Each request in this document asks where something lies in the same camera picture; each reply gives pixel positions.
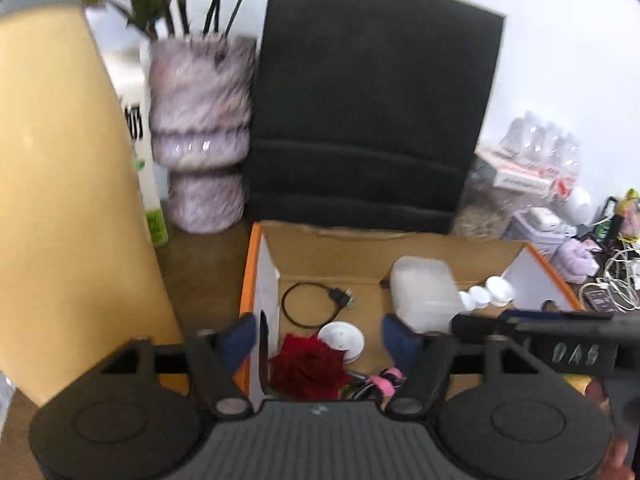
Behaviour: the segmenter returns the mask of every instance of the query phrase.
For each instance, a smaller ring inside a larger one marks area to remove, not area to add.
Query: human hand
[[[584,395],[597,402],[600,409],[607,415],[610,414],[609,399],[602,387],[602,383],[594,379],[589,383]],[[629,443],[621,435],[614,435],[609,443],[607,452],[602,459],[602,464],[598,469],[595,480],[634,480],[634,472],[625,466],[626,454],[629,450]]]

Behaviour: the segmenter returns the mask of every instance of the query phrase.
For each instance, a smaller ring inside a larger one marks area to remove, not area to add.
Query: white wall
[[[236,0],[222,0],[226,24]],[[582,140],[578,180],[601,201],[640,186],[634,150],[640,133],[638,0],[467,0],[507,16],[481,137],[499,140],[532,109]],[[234,33],[260,36],[267,0],[244,0]],[[201,27],[209,0],[189,0]],[[98,44],[116,48],[138,36],[110,12],[91,12]]]

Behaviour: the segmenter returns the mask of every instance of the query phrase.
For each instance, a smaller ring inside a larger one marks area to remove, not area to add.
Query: ribbed gray panel
[[[471,480],[418,424],[372,402],[265,402],[250,420],[219,424],[167,480]]]

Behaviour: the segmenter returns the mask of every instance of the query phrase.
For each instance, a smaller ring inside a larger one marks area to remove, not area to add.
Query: yellow cylinder
[[[0,18],[0,138],[0,370],[43,404],[131,338],[179,342],[81,9]]]

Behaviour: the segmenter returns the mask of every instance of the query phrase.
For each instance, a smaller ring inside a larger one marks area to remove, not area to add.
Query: open box
[[[280,315],[280,298],[297,282],[319,282],[353,292],[356,305],[342,310],[337,320],[356,325],[366,342],[362,355],[348,365],[349,369],[377,374],[392,365],[380,338],[380,327],[393,306],[388,288],[380,282],[394,262],[405,255],[443,260],[460,290],[483,283],[489,276],[503,276],[516,290],[511,305],[520,310],[540,310],[546,300],[555,301],[564,311],[582,310],[551,264],[525,242],[255,223],[240,314],[255,315],[261,341],[236,375],[254,406],[266,398],[260,382],[260,352],[271,358],[286,333],[311,336],[315,332],[301,329]],[[287,310],[297,321],[315,324],[331,316],[334,304],[321,288],[301,286],[287,298]],[[501,310],[488,307],[478,313],[496,316]]]

